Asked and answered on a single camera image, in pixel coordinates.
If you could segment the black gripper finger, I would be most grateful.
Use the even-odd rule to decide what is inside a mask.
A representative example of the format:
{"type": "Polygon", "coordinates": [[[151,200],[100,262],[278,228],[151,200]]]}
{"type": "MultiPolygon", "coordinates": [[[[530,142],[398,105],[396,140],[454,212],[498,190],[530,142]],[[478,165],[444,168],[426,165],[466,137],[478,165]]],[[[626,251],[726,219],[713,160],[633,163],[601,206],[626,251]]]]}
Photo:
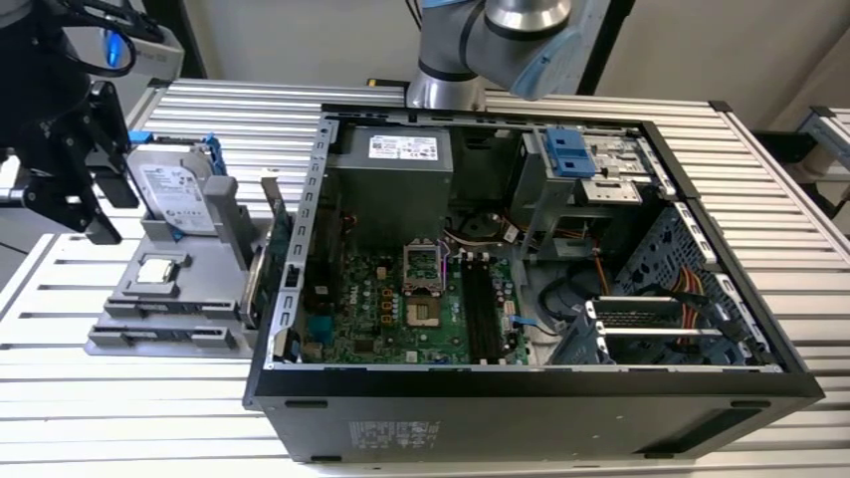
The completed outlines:
{"type": "Polygon", "coordinates": [[[87,158],[87,167],[112,205],[135,209],[140,201],[127,163],[132,144],[115,85],[92,82],[88,102],[88,131],[95,149],[87,158]]]}
{"type": "Polygon", "coordinates": [[[119,244],[119,233],[94,190],[87,160],[104,149],[88,114],[67,114],[25,127],[25,206],[95,244],[119,244]]]}

